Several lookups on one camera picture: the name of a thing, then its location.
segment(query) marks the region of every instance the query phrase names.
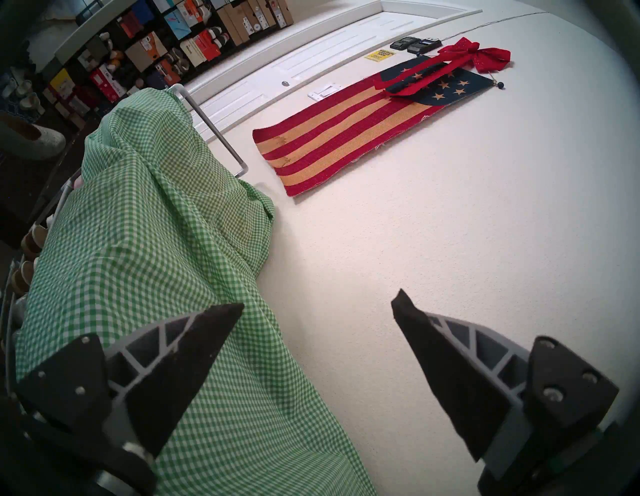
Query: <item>red bow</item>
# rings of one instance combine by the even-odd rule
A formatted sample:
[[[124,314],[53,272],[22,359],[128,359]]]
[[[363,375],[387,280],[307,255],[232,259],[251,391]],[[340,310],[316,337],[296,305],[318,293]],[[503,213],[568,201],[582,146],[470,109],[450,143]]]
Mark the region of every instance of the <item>red bow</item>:
[[[412,67],[411,73],[417,74],[421,70],[424,70],[427,67],[440,62],[451,62],[446,64],[445,67],[442,67],[441,69],[438,69],[431,74],[426,74],[422,79],[418,79],[414,83],[412,82],[412,84],[409,84],[409,86],[398,91],[397,93],[392,93],[392,95],[413,95],[439,77],[442,77],[449,72],[452,72],[454,69],[457,69],[458,67],[461,67],[469,62],[476,66],[478,72],[488,72],[490,70],[504,69],[504,66],[509,63],[509,60],[511,60],[511,52],[509,52],[508,50],[502,50],[499,48],[483,48],[480,50],[479,48],[479,43],[472,43],[464,37],[460,38],[458,40],[458,43],[456,43],[455,45],[442,47],[440,50],[438,50],[439,55],[436,55],[435,57],[432,57],[425,62]],[[382,90],[384,88],[388,88],[393,84],[404,81],[405,78],[406,74],[402,73],[400,76],[392,79],[391,81],[378,81],[376,83],[376,89]]]

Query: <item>yellow sign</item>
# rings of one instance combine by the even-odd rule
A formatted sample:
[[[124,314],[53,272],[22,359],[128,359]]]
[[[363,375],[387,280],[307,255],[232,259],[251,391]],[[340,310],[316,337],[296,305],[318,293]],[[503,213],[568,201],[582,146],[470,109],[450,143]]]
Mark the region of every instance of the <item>yellow sign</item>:
[[[390,50],[378,50],[373,53],[370,53],[369,55],[365,55],[365,58],[368,58],[369,60],[374,60],[376,62],[380,62],[381,60],[384,60],[385,58],[389,58],[391,57],[391,55],[395,55],[395,54],[396,52],[392,52]]]

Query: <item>wire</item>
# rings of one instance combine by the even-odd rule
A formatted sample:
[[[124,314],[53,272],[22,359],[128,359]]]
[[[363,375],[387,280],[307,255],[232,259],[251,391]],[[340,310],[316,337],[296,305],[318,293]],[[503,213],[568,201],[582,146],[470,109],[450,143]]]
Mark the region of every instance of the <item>wire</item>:
[[[446,38],[442,38],[440,41],[443,42],[443,41],[446,41],[446,40],[450,40],[451,38],[455,38],[456,36],[464,35],[465,33],[468,33],[469,31],[475,31],[476,29],[483,28],[485,26],[491,26],[492,24],[498,24],[499,22],[503,22],[505,20],[517,19],[519,17],[526,17],[528,15],[537,15],[537,14],[548,14],[548,12],[529,12],[528,14],[514,15],[513,17],[505,17],[504,19],[493,20],[491,22],[485,22],[484,24],[480,24],[480,26],[476,26],[476,27],[471,28],[471,29],[466,29],[465,31],[460,31],[459,33],[456,33],[455,35],[451,35],[451,36],[447,36]]]

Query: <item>black device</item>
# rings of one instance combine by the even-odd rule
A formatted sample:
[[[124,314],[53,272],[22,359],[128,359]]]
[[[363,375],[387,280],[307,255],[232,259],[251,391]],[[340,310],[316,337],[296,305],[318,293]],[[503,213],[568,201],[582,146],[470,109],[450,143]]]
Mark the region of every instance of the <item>black device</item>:
[[[393,48],[393,50],[406,50],[408,46],[419,41],[420,41],[420,38],[414,38],[413,36],[406,36],[400,40],[396,40],[395,42],[391,43],[390,48]]]
[[[441,46],[442,42],[438,38],[425,38],[417,43],[412,43],[409,48],[407,48],[407,51],[414,55],[422,55]]]

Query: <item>green gingham cloth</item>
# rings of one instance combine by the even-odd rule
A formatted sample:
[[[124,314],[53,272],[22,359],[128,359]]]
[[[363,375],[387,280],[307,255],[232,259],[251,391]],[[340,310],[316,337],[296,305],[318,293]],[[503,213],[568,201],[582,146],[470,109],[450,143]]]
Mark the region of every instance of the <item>green gingham cloth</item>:
[[[242,302],[156,459],[157,494],[375,494],[258,293],[271,200],[220,165],[167,90],[119,103],[87,137],[82,170],[38,261],[18,377],[84,333],[106,347],[153,321]]]

